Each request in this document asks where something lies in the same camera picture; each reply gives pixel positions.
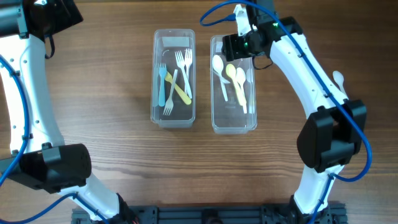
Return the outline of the clear plastic container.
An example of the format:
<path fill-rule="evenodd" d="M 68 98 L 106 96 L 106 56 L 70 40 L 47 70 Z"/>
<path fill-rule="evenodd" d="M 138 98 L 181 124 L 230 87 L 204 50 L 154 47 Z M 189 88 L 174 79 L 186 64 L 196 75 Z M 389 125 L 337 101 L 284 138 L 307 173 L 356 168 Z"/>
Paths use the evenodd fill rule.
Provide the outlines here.
<path fill-rule="evenodd" d="M 256 85 L 254 79 L 254 67 L 251 58 L 237 59 L 227 62 L 221 52 L 223 46 L 222 35 L 214 35 L 211 38 L 210 52 L 211 58 L 219 55 L 223 60 L 224 69 L 222 76 L 230 81 L 226 84 L 228 101 L 224 100 L 221 90 L 220 79 L 215 74 L 212 62 L 210 65 L 211 78 L 211 120 L 214 132 L 217 134 L 246 134 L 257 126 L 256 108 Z M 233 64 L 235 68 L 241 67 L 246 75 L 244 82 L 244 93 L 247 102 L 247 113 L 244 114 L 243 107 L 239 104 L 233 81 L 226 74 L 227 64 Z"/>
<path fill-rule="evenodd" d="M 174 107 L 170 116 L 163 115 L 164 107 L 159 106 L 161 63 L 166 64 L 167 72 L 172 76 L 178 70 L 176 84 L 186 93 L 185 82 L 180 68 L 178 68 L 175 52 L 181 51 L 185 59 L 185 49 L 192 49 L 193 62 L 190 66 L 189 84 L 192 91 L 192 103 L 186 105 L 174 89 Z M 165 80 L 165 102 L 170 93 L 172 83 Z M 151 120 L 161 128 L 189 128 L 195 120 L 196 97 L 196 65 L 195 65 L 195 33 L 191 29 L 159 29 L 154 34 L 153 63 L 152 63 L 152 99 Z"/>

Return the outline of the yellow plastic fork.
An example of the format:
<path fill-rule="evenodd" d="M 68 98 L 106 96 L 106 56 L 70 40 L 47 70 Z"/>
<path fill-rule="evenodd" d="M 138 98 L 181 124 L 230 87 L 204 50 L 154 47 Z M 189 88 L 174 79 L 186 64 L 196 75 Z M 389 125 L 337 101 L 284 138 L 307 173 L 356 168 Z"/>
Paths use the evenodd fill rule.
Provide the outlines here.
<path fill-rule="evenodd" d="M 169 72 L 167 72 L 165 80 L 169 83 L 172 83 L 173 78 Z M 174 89 L 186 105 L 190 105 L 192 103 L 192 100 L 189 98 L 189 96 L 177 84 L 175 84 Z"/>

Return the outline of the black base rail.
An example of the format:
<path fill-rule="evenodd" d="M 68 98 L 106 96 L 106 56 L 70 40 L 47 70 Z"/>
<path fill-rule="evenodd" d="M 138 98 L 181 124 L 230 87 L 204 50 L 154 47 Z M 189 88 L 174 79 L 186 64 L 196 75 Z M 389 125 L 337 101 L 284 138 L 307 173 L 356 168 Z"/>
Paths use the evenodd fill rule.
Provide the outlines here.
<path fill-rule="evenodd" d="M 307 223 L 295 222 L 293 218 L 298 215 L 288 215 L 287 204 L 265 204 L 262 206 L 242 207 L 156 207 L 156 206 L 131 206 L 138 222 L 143 224 L 166 223 Z M 90 216 L 83 209 L 72 210 L 71 223 L 104 223 L 90 220 Z M 345 204 L 335 203 L 318 213 L 314 223 L 348 223 Z"/>

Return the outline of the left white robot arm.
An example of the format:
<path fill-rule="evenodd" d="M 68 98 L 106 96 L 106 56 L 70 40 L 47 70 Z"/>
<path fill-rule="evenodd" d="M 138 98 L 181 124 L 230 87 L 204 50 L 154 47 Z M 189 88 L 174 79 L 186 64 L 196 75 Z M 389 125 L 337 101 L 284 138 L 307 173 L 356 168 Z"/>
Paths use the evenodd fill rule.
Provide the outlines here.
<path fill-rule="evenodd" d="M 11 123 L 1 179 L 70 199 L 93 222 L 138 223 L 123 198 L 93 174 L 86 146 L 65 144 L 53 113 L 45 61 L 54 51 L 45 47 L 82 20 L 71 0 L 1 2 L 1 78 Z"/>

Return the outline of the thin white plastic fork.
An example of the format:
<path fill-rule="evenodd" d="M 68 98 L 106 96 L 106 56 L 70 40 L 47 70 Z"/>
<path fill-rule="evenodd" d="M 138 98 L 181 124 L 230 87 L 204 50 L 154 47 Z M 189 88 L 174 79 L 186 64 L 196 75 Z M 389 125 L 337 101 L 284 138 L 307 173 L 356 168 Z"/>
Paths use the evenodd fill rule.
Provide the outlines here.
<path fill-rule="evenodd" d="M 172 85 L 170 87 L 170 93 L 169 93 L 169 97 L 165 103 L 165 107 L 164 107 L 164 113 L 163 115 L 165 116 L 170 116 L 173 107 L 174 107 L 174 102 L 173 102 L 173 93 L 174 93 L 174 89 L 175 89 L 175 84 L 176 84 L 176 80 L 177 80 L 177 75 L 178 75 L 178 70 L 175 69 L 174 74 L 172 76 Z"/>

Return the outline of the left clear plastic container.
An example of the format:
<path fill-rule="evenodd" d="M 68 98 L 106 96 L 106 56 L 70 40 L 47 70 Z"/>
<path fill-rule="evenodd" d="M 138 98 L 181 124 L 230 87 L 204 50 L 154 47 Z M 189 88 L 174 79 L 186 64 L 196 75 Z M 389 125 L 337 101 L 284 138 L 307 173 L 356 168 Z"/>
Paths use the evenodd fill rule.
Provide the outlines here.
<path fill-rule="evenodd" d="M 175 52 L 181 51 L 185 59 L 185 49 L 192 49 L 193 62 L 190 66 L 189 84 L 192 91 L 192 103 L 186 105 L 174 89 L 174 107 L 170 116 L 163 115 L 164 107 L 159 106 L 161 63 L 166 64 L 167 72 L 172 76 L 178 70 L 176 84 L 186 93 L 185 82 L 180 68 L 178 68 Z M 172 83 L 165 80 L 165 102 L 170 93 Z M 189 128 L 195 120 L 196 97 L 196 65 L 195 65 L 195 33 L 191 29 L 159 29 L 154 34 L 153 63 L 152 63 L 152 99 L 151 120 L 161 128 Z"/>

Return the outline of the right clear plastic container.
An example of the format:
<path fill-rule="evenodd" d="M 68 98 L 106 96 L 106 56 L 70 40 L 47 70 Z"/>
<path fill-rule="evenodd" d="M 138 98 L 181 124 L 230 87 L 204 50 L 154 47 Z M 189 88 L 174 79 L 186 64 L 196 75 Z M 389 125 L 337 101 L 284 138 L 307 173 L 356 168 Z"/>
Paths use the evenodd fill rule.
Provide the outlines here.
<path fill-rule="evenodd" d="M 221 90 L 220 79 L 215 74 L 212 62 L 210 65 L 211 78 L 211 120 L 214 132 L 217 134 L 246 134 L 257 126 L 256 108 L 256 85 L 254 79 L 254 67 L 251 58 L 237 59 L 227 62 L 221 52 L 223 46 L 222 35 L 214 35 L 211 38 L 210 52 L 211 58 L 219 55 L 223 60 L 224 69 L 222 76 L 230 81 L 226 84 L 228 101 L 224 100 Z M 244 82 L 244 93 L 247 102 L 247 113 L 244 114 L 243 107 L 239 104 L 233 81 L 226 74 L 227 64 L 233 64 L 235 68 L 241 67 L 246 75 Z"/>

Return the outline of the white plastic spoon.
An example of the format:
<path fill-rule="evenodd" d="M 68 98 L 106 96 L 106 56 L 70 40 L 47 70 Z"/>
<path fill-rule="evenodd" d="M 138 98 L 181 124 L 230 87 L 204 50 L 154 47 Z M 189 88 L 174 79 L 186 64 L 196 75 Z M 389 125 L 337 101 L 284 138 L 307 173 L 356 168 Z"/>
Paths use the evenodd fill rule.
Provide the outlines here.
<path fill-rule="evenodd" d="M 240 105 L 243 107 L 244 114 L 246 114 L 247 113 L 247 102 L 246 102 L 246 97 L 245 97 L 245 93 L 244 93 L 244 82 L 246 81 L 246 75 L 245 75 L 244 70 L 241 67 L 238 67 L 236 69 L 236 79 L 240 86 L 241 95 L 242 95 L 242 102 L 240 103 Z"/>
<path fill-rule="evenodd" d="M 218 73 L 220 73 L 222 75 L 222 71 L 224 69 L 224 64 L 223 64 L 223 60 L 221 59 L 221 57 L 219 55 L 214 55 L 212 58 L 212 66 L 213 69 L 216 70 Z M 224 83 L 221 83 L 221 90 L 223 93 L 223 97 L 225 101 L 228 101 L 228 96 L 227 96 L 227 92 L 226 92 L 226 88 Z"/>
<path fill-rule="evenodd" d="M 333 79 L 335 81 L 335 83 L 338 85 L 340 91 L 346 95 L 345 89 L 344 89 L 344 76 L 342 75 L 342 73 L 340 73 L 339 71 L 335 70 L 333 72 Z"/>
<path fill-rule="evenodd" d="M 218 73 L 216 70 L 214 70 L 214 72 L 219 77 L 221 83 L 230 84 L 230 81 L 225 79 L 220 73 Z"/>

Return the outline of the curved white plastic fork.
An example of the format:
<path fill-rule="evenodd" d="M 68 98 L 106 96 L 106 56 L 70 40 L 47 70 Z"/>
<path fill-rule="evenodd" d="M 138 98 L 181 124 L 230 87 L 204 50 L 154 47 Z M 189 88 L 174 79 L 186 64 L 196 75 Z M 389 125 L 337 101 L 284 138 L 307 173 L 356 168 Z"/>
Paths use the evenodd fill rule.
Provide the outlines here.
<path fill-rule="evenodd" d="M 190 66 L 193 62 L 193 53 L 192 49 L 185 49 L 185 66 L 186 66 L 186 78 L 187 82 L 185 84 L 185 91 L 189 98 L 192 98 L 192 91 L 189 84 L 189 73 L 190 73 Z"/>

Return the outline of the wide white plastic fork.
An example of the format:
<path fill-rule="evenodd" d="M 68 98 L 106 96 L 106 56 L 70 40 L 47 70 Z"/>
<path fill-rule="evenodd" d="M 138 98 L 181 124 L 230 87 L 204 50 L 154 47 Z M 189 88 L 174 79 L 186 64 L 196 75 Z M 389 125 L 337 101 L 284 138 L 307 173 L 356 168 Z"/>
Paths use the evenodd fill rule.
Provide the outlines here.
<path fill-rule="evenodd" d="M 167 66 L 164 63 L 160 64 L 160 90 L 159 90 L 159 106 L 165 106 L 165 77 L 167 75 Z"/>

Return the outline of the yellow plastic spoon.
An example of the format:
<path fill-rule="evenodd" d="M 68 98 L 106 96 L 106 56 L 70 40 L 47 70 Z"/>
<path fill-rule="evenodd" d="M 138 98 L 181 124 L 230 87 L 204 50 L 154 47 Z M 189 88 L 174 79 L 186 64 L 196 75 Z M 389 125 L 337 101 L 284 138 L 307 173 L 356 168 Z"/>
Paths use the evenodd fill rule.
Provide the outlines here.
<path fill-rule="evenodd" d="M 243 97 L 241 87 L 239 86 L 236 79 L 236 68 L 233 64 L 227 64 L 226 66 L 226 74 L 233 81 L 234 88 L 236 90 L 236 95 L 238 97 L 239 104 L 244 106 L 246 104 L 246 99 Z"/>

